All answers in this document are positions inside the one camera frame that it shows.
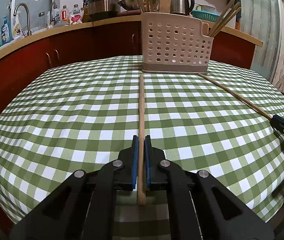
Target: faucet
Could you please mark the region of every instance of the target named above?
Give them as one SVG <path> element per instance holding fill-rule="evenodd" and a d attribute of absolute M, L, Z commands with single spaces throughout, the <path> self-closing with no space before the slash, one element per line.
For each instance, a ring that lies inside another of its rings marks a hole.
<path fill-rule="evenodd" d="M 50 24 L 51 24 L 52 21 L 55 22 L 55 19 L 53 19 L 53 17 L 52 17 L 52 6 L 53 6 L 54 9 L 56 9 L 58 7 L 57 4 L 54 1 L 50 5 Z"/>
<path fill-rule="evenodd" d="M 25 11 L 26 11 L 26 17 L 27 17 L 27 36 L 31 36 L 32 33 L 31 33 L 31 25 L 30 25 L 30 12 L 29 12 L 29 8 L 27 7 L 27 5 L 25 3 L 19 3 L 16 8 L 14 9 L 14 14 L 13 16 L 16 16 L 17 15 L 17 11 L 18 11 L 18 8 L 20 6 L 23 6 L 25 8 Z"/>

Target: electric kettle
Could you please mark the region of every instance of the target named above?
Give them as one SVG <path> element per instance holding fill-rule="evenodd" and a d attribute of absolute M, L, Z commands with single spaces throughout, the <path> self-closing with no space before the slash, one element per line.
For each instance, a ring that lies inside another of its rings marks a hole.
<path fill-rule="evenodd" d="M 189 4 L 189 0 L 171 0 L 170 13 L 189 15 L 194 8 L 194 4 L 194 0 L 191 0 L 191 4 Z"/>

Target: wooden countertop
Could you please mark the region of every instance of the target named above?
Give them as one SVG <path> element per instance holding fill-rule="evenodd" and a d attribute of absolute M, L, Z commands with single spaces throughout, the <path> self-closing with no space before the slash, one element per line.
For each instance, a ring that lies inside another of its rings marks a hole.
<path fill-rule="evenodd" d="M 134 15 L 134 16 L 124 16 L 124 17 L 117 17 L 117 18 L 111 18 L 111 19 L 106 19 L 106 20 L 101 20 L 101 21 L 96 21 L 92 23 L 82 23 L 82 24 L 77 24 L 77 25 L 68 25 L 68 26 L 63 26 L 63 27 L 58 27 L 55 29 L 50 29 L 46 30 L 43 32 L 39 32 L 36 34 L 33 34 L 31 36 L 19 39 L 17 41 L 11 42 L 9 45 L 3 47 L 0 49 L 0 59 L 5 57 L 6 55 L 14 52 L 17 49 L 20 49 L 30 43 L 33 43 L 35 41 L 47 38 L 49 36 L 53 36 L 59 33 L 63 32 L 68 32 L 72 30 L 78 30 L 78 29 L 84 29 L 84 28 L 89 28 L 89 27 L 94 27 L 94 26 L 100 26 L 100 25 L 106 25 L 106 24 L 112 24 L 112 23 L 120 23 L 120 22 L 134 22 L 134 21 L 141 21 L 141 15 Z M 211 28 L 214 23 L 212 22 L 207 22 L 209 24 L 209 27 Z M 231 35 L 237 36 L 241 39 L 247 40 L 257 46 L 262 47 L 263 42 L 246 34 L 241 31 L 229 28 L 229 27 L 224 27 L 222 29 L 223 32 L 229 33 Z"/>

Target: beige plastic basket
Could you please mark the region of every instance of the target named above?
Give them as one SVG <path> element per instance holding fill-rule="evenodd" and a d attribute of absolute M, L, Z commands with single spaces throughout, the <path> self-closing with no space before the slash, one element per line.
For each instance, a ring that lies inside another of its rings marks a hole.
<path fill-rule="evenodd" d="M 202 34 L 200 19 L 166 13 L 142 13 L 142 71 L 207 73 L 212 37 Z"/>

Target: green and white tablecloth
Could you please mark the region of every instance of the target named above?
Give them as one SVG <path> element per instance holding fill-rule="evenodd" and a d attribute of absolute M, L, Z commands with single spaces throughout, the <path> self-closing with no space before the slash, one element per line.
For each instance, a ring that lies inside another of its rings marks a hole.
<path fill-rule="evenodd" d="M 72 172 L 100 169 L 138 134 L 141 56 L 46 71 L 0 115 L 0 205 L 18 222 Z M 208 76 L 269 114 L 284 96 L 253 71 L 210 61 Z M 145 74 L 145 128 L 183 169 L 205 169 L 267 221 L 284 201 L 284 138 L 196 75 Z M 114 239 L 170 239 L 165 192 L 119 192 Z"/>

